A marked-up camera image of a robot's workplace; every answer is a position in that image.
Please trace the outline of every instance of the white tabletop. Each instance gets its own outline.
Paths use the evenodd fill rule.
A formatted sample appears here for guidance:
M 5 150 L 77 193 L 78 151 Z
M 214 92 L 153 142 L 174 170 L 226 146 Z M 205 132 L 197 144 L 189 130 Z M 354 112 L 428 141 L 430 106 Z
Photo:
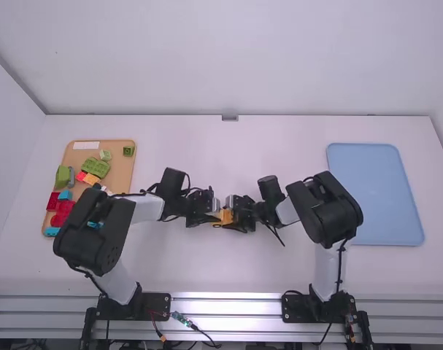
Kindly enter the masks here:
M 40 230 L 57 165 L 74 139 L 130 138 L 137 144 L 131 190 L 158 182 L 169 166 L 192 185 L 260 200 L 257 179 L 287 184 L 327 169 L 332 142 L 378 142 L 401 153 L 425 232 L 419 247 L 352 246 L 353 294 L 443 294 L 443 150 L 428 117 L 51 116 L 41 132 L 0 239 L 0 295 L 84 295 L 96 290 L 53 254 Z M 144 289 L 170 292 L 305 291 L 313 243 L 300 224 L 242 234 L 184 219 L 131 228 L 123 262 Z

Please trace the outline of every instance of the light green block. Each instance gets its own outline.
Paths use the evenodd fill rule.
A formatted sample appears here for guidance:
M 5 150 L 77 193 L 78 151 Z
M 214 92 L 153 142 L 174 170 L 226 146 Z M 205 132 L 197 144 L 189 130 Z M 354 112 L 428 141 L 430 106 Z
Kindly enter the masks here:
M 66 166 L 59 166 L 55 173 L 54 187 L 59 190 L 67 186 L 70 181 L 70 170 Z
M 101 160 L 104 160 L 105 162 L 109 162 L 111 160 L 111 152 L 110 151 L 106 151 L 105 149 L 101 149 L 99 151 L 99 157 L 101 158 Z

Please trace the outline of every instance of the white wall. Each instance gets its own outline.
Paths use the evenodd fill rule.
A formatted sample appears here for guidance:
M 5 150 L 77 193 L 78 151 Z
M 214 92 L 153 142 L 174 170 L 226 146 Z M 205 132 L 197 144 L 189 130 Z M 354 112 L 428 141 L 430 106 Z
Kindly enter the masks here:
M 0 234 L 44 118 L 0 66 Z
M 56 114 L 429 114 L 443 142 L 443 0 L 6 0 L 0 54 Z

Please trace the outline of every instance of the red block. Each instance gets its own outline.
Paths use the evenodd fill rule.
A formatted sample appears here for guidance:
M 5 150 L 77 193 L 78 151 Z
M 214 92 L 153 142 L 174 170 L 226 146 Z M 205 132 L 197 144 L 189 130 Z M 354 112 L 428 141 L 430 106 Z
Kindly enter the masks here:
M 58 208 L 58 196 L 60 192 L 52 192 L 49 201 L 47 202 L 46 210 L 47 211 L 56 211 Z
M 51 218 L 51 226 L 53 226 L 54 228 L 62 227 L 68 216 L 68 214 L 57 213 Z
M 58 214 L 69 216 L 74 205 L 74 201 L 59 201 Z
M 80 182 L 83 182 L 83 179 L 85 178 L 85 176 L 87 176 L 87 173 L 84 173 L 83 171 L 79 172 L 75 179 L 77 179 Z

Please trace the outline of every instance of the metal rail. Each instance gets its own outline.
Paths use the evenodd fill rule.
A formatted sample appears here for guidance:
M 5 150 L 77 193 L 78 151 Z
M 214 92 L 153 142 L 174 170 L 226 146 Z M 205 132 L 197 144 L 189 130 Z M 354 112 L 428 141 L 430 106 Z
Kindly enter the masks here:
M 260 293 L 172 293 L 172 311 L 189 316 L 216 341 L 319 341 L 326 324 L 285 324 L 280 295 Z M 1 296 L 0 338 L 79 338 L 91 296 Z M 369 313 L 376 343 L 443 344 L 443 300 L 359 299 Z M 204 340 L 177 321 L 159 323 L 169 340 Z M 356 328 L 358 340 L 359 329 Z M 98 321 L 95 338 L 104 338 Z M 151 322 L 110 322 L 110 338 L 156 340 Z M 344 343 L 342 326 L 334 324 L 327 342 Z

